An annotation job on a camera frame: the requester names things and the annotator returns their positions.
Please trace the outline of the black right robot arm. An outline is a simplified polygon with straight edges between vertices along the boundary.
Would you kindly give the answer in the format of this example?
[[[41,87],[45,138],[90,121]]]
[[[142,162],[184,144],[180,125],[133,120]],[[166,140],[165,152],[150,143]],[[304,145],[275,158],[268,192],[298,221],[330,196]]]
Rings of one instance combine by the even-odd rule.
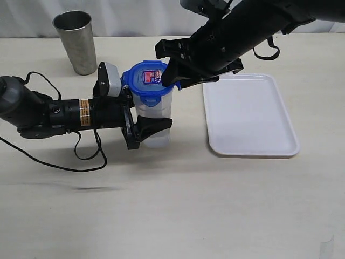
[[[286,35],[315,20],[344,22],[344,1],[181,1],[180,5],[208,18],[189,38],[160,40],[155,46],[157,59],[168,57],[161,75],[168,87],[181,88],[216,82],[221,74],[243,69],[240,57],[272,36]]]

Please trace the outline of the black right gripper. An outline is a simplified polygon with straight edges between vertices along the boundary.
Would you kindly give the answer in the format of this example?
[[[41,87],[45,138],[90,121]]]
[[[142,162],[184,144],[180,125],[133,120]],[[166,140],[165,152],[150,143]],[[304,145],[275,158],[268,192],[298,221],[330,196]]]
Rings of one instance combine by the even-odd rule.
[[[214,30],[220,28],[223,18],[230,13],[231,1],[204,1],[205,10],[196,13],[208,20],[189,38],[162,39],[155,45],[156,58],[169,57],[167,68],[161,75],[162,86],[179,85],[180,90],[203,83],[219,81],[223,73],[238,73],[242,61],[225,61],[226,48],[216,38]]]

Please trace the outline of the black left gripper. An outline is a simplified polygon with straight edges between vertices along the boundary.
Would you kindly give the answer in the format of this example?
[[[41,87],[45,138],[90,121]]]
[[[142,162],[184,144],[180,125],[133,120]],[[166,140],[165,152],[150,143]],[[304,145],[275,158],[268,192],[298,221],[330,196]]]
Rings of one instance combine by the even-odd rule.
[[[140,140],[146,140],[172,126],[173,120],[170,118],[147,118],[143,116],[137,117],[135,125],[130,112],[134,102],[129,86],[124,85],[118,97],[107,96],[105,62],[99,64],[97,74],[98,78],[93,87],[92,95],[92,125],[94,127],[97,129],[120,128],[127,148],[134,150],[139,148]]]

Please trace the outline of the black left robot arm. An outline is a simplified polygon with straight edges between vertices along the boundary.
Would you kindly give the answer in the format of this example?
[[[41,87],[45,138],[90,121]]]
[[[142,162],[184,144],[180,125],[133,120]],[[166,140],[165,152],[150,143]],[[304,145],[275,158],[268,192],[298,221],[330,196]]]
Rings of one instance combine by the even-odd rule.
[[[65,99],[29,90],[29,78],[1,77],[1,119],[17,127],[21,137],[46,139],[65,133],[120,128],[128,149],[172,126],[170,118],[138,116],[130,109],[133,95],[121,85],[118,69],[108,62],[98,67],[98,79],[91,99]]]

